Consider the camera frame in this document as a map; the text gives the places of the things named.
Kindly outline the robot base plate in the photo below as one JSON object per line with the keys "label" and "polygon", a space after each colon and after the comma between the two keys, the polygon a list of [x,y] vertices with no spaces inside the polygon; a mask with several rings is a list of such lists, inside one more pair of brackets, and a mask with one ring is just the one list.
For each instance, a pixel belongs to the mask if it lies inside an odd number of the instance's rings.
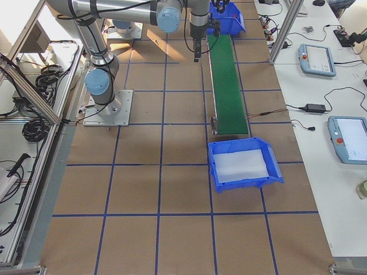
{"label": "robot base plate", "polygon": [[82,121],[85,127],[128,127],[130,122],[132,98],[134,91],[131,89],[118,90],[115,98],[109,105],[96,105],[92,96],[89,97],[85,112],[86,118]]}

